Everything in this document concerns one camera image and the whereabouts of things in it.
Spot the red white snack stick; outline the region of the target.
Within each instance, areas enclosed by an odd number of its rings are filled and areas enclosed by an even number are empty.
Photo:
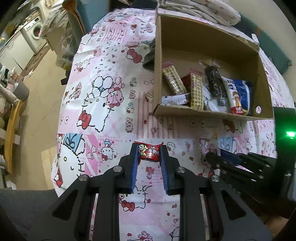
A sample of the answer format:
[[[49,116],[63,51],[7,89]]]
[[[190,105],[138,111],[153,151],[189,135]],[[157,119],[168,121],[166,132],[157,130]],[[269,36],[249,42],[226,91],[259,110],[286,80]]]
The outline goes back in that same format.
[[[191,94],[178,94],[170,96],[162,96],[162,105],[186,105],[191,101]]]

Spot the plaid wafer snack bar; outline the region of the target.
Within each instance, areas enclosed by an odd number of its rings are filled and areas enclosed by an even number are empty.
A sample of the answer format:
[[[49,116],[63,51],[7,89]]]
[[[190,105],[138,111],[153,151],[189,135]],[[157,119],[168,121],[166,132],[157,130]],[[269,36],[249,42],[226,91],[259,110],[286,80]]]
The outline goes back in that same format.
[[[175,66],[171,65],[162,69],[163,76],[165,77],[173,94],[186,94],[187,90],[179,77]]]

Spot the small red candy packet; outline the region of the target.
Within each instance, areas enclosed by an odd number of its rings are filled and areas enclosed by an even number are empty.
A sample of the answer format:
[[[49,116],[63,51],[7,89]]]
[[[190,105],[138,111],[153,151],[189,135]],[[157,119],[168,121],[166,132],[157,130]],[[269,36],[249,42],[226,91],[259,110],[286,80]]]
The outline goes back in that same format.
[[[138,144],[138,156],[139,160],[158,162],[160,160],[159,153],[160,147],[164,144],[164,142],[158,145],[146,144],[142,142],[135,142]]]

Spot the grey cloth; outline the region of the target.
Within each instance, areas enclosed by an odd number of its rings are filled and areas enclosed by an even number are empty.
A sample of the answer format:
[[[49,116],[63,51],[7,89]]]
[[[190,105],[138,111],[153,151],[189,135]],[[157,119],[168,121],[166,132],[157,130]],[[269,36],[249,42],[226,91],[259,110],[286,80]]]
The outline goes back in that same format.
[[[155,58],[155,39],[150,41],[149,43],[149,52],[145,55],[144,61],[143,61],[143,68],[149,71],[154,71],[154,58]]]

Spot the pink cartoon bed sheet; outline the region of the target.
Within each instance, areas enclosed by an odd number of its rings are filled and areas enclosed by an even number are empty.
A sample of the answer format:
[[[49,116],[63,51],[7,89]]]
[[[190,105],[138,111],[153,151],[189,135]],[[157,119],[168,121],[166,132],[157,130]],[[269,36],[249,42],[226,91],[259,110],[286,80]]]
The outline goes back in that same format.
[[[171,11],[117,9],[108,13],[82,38],[61,104],[57,156],[51,178],[58,194],[80,175],[97,176],[116,166],[133,142],[166,144],[180,164],[201,177],[210,174],[208,152],[234,142],[234,151],[257,151],[274,157],[274,124],[260,120],[206,118],[189,108],[164,111],[161,96],[169,89],[161,72],[144,69],[149,44],[158,37],[158,63],[171,60],[177,72],[200,69],[214,43],[225,76],[262,74],[260,98],[267,107],[290,107],[288,86],[266,54],[252,56],[237,48],[242,33],[231,35],[216,24],[174,15]]]

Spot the blue white snack bag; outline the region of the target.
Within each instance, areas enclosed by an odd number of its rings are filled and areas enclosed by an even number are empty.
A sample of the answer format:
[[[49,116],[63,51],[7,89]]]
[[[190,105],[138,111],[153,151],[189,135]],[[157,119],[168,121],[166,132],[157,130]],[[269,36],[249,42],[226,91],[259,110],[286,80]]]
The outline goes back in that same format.
[[[251,82],[245,80],[229,79],[222,76],[223,84],[233,114],[250,114],[252,89]]]

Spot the teal mattress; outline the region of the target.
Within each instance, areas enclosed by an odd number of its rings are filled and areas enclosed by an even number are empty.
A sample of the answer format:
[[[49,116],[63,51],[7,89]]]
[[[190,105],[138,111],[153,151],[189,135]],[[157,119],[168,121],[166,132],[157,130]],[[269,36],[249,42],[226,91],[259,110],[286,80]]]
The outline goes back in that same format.
[[[268,35],[264,30],[260,29],[256,23],[252,20],[241,15],[241,20],[239,23],[234,25],[234,28],[240,30],[248,37],[252,37],[252,34],[255,34],[260,48],[265,52],[267,57],[271,60],[271,62],[276,66],[277,70],[280,74],[285,73],[290,66],[292,66],[292,61],[290,58],[284,53],[279,44],[277,44],[274,39]]]

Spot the dark seaweed snack packet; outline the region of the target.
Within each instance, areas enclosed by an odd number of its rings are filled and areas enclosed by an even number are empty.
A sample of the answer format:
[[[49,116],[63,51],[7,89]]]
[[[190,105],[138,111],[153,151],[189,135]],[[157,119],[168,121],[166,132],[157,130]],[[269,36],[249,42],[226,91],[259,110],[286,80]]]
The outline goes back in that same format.
[[[206,78],[208,80],[209,91],[213,99],[217,100],[220,107],[227,107],[227,93],[223,84],[222,77],[215,66],[205,68]]]

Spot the cream patterned blanket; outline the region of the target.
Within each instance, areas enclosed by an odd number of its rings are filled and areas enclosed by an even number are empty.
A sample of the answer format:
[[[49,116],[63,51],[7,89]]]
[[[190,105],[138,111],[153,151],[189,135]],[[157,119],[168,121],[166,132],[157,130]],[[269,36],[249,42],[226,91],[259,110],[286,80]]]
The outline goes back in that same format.
[[[219,0],[175,0],[157,1],[160,8],[185,13],[198,18],[221,24],[226,27],[236,25],[241,21],[238,11]]]

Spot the brown cardboard box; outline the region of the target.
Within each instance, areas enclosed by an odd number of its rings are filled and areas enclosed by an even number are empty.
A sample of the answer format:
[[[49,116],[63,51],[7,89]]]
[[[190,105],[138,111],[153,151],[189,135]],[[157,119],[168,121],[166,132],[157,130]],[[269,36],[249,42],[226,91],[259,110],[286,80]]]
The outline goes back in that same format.
[[[157,15],[154,58],[153,115],[204,116],[230,120],[273,118],[265,69],[255,44],[217,27],[177,16]],[[180,77],[194,71],[207,78],[216,70],[222,77],[251,83],[246,115],[194,110],[185,105],[164,105],[162,97],[173,94],[163,74],[169,63]]]

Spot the yellow wooden chair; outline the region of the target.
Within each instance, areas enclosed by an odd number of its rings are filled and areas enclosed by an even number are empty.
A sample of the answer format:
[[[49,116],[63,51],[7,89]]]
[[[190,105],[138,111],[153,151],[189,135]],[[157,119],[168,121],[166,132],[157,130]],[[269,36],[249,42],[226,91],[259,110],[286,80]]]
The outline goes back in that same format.
[[[11,114],[9,117],[5,139],[4,139],[4,159],[6,162],[6,171],[12,173],[12,157],[13,157],[13,144],[18,141],[16,137],[16,122],[20,117],[20,109],[22,107],[23,101],[19,100],[16,105],[12,107]]]

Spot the white washing machine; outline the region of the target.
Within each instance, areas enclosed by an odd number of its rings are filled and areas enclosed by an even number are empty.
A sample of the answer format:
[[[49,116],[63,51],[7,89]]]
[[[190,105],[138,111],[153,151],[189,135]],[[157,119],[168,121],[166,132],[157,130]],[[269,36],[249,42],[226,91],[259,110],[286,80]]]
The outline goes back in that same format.
[[[40,16],[37,16],[26,23],[21,29],[24,39],[35,55],[38,54],[47,43],[47,41],[41,37],[42,27],[43,22]]]

